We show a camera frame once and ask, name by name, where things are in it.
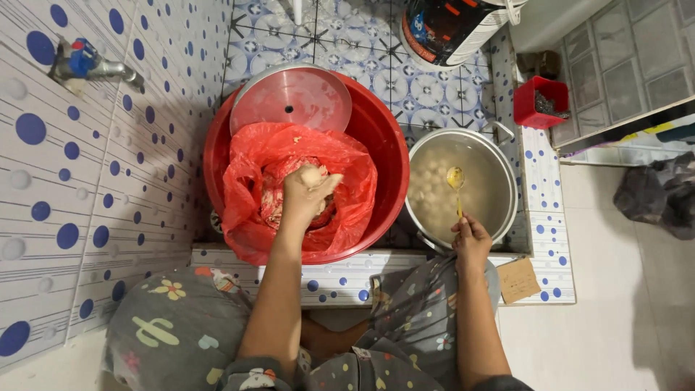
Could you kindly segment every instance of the left hand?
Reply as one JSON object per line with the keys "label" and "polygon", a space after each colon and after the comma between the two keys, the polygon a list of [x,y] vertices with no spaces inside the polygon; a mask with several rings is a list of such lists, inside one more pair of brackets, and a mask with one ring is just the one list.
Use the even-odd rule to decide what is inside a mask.
{"label": "left hand", "polygon": [[280,228],[300,230],[302,235],[319,211],[323,199],[343,180],[342,174],[333,174],[321,179],[318,184],[307,184],[313,164],[304,164],[287,175],[283,184],[282,218]]}

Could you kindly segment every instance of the red plastic bag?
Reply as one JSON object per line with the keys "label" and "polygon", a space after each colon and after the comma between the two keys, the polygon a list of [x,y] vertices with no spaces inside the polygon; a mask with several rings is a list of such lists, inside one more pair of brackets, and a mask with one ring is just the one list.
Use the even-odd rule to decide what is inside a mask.
{"label": "red plastic bag", "polygon": [[268,262],[276,230],[260,215],[262,168],[288,157],[315,157],[331,174],[343,174],[333,192],[335,216],[327,225],[306,231],[302,263],[343,252],[357,244],[369,224],[377,189],[377,169],[359,141],[337,131],[319,132],[291,123],[247,125],[231,139],[224,172],[224,240],[250,264]]}

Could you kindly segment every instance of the person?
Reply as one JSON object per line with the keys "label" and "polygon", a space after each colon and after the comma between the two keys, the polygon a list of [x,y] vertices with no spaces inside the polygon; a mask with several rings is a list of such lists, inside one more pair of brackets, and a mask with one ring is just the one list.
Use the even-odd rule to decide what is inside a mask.
{"label": "person", "polygon": [[455,253],[372,277],[369,319],[331,332],[302,316],[304,232],[330,176],[284,180],[283,214],[254,303],[218,269],[138,283],[108,328],[104,367],[134,390],[530,390],[511,375],[495,324],[492,240],[464,214]]}

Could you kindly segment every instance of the spoon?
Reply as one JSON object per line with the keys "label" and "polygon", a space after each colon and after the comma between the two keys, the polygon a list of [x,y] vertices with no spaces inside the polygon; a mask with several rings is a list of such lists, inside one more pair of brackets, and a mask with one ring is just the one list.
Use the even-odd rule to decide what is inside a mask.
{"label": "spoon", "polygon": [[446,172],[446,183],[448,183],[449,186],[456,191],[456,202],[459,205],[459,209],[457,210],[459,218],[464,216],[463,211],[461,210],[461,198],[459,197],[459,191],[461,190],[461,187],[464,186],[465,180],[466,176],[460,167],[449,168],[449,170]]}

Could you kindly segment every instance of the pot handle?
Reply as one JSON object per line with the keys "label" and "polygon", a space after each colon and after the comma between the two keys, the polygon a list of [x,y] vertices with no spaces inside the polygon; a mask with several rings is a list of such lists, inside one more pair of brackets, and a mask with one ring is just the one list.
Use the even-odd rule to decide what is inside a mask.
{"label": "pot handle", "polygon": [[498,142],[497,142],[497,146],[498,146],[498,147],[501,147],[502,145],[506,144],[507,141],[512,140],[514,137],[516,137],[516,135],[514,134],[514,132],[512,132],[511,130],[509,130],[508,127],[502,125],[502,123],[499,122],[499,121],[488,122],[488,124],[485,125],[485,126],[482,128],[482,131],[485,131],[485,129],[487,129],[488,127],[497,127],[497,128],[499,128],[499,129],[502,129],[503,131],[505,131],[505,133],[506,133],[506,134],[505,134],[505,137],[502,138],[502,139],[500,139],[500,140],[498,140]]}
{"label": "pot handle", "polygon": [[436,252],[438,252],[442,255],[445,255],[445,256],[448,255],[447,251],[444,248],[437,246],[436,243],[434,243],[433,241],[426,238],[425,235],[423,235],[422,231],[418,231],[418,233],[415,234],[415,236],[417,236],[418,239],[420,239],[423,243],[427,244],[429,247],[432,247],[432,249],[435,250]]}

